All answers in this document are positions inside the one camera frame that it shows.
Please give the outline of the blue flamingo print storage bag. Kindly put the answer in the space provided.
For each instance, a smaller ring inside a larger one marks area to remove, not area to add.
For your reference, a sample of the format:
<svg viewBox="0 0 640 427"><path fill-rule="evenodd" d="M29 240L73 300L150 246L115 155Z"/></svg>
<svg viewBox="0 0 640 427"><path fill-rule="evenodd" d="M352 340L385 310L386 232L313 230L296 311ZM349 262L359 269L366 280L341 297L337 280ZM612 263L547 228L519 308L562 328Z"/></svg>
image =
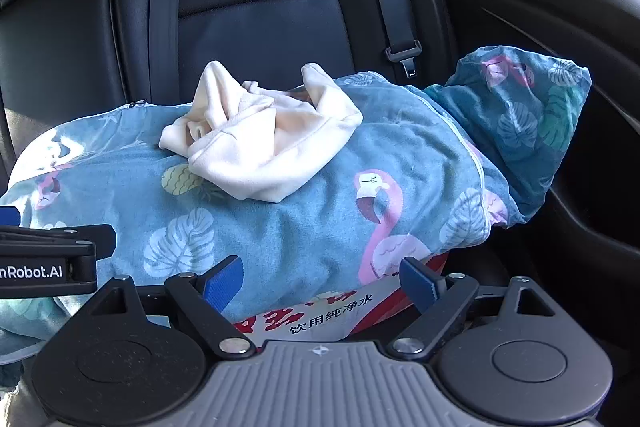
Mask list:
<svg viewBox="0 0 640 427"><path fill-rule="evenodd" d="M44 132L1 202L25 228L112 227L99 284L158 285L233 255L224 316L250 338L341 339L393 294L405 257L441 265L533 217L591 86L585 67L510 46L425 89L307 64L273 91L211 62L189 104Z"/></svg>

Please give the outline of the cream white garment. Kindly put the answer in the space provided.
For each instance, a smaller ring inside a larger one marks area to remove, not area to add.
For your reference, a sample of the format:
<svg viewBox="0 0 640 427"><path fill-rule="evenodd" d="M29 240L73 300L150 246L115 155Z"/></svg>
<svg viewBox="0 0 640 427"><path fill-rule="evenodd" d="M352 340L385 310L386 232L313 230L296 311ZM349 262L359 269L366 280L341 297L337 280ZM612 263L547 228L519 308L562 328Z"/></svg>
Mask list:
<svg viewBox="0 0 640 427"><path fill-rule="evenodd" d="M292 91L239 82L218 61L198 80L186 115L165 127L160 148L188 160L190 173L237 200L282 202L337 155L362 114L317 64Z"/></svg>

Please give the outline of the red white water carton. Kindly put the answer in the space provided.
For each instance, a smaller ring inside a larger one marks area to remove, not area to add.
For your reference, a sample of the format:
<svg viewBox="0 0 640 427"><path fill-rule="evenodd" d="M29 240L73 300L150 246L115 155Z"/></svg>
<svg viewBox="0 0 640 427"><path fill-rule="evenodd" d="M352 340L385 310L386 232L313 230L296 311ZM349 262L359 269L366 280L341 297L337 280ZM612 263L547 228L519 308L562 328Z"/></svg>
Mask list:
<svg viewBox="0 0 640 427"><path fill-rule="evenodd" d="M415 257L437 273L447 259L416 246L408 253L365 255L359 288L319 294L306 303L252 315L234 327L258 348L268 340L337 341L355 335L408 308L409 298L399 280L405 257Z"/></svg>

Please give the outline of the seat belt buckle tongue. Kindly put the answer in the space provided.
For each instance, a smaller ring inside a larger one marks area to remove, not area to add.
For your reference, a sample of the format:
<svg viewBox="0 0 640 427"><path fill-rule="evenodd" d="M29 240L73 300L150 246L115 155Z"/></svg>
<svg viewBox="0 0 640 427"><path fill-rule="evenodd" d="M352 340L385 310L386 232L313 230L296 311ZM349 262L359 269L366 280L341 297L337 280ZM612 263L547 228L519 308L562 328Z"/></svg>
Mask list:
<svg viewBox="0 0 640 427"><path fill-rule="evenodd" d="M413 46L394 52L389 46L384 53L387 61L392 64L399 64L407 79L416 77L416 58L422 54L422 46L419 40L413 40Z"/></svg>

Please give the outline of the black leather car seat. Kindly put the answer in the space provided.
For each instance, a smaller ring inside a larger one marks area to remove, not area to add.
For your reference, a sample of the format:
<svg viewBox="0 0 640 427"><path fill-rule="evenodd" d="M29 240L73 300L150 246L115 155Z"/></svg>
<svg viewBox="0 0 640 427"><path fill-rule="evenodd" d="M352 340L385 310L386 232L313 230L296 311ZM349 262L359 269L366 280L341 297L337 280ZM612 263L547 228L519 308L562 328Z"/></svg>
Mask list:
<svg viewBox="0 0 640 427"><path fill-rule="evenodd" d="M416 77L385 49L419 40ZM299 67L420 87L454 49L445 0L1 0L1 169L38 134L128 102L189 101L204 66L292 87Z"/></svg>

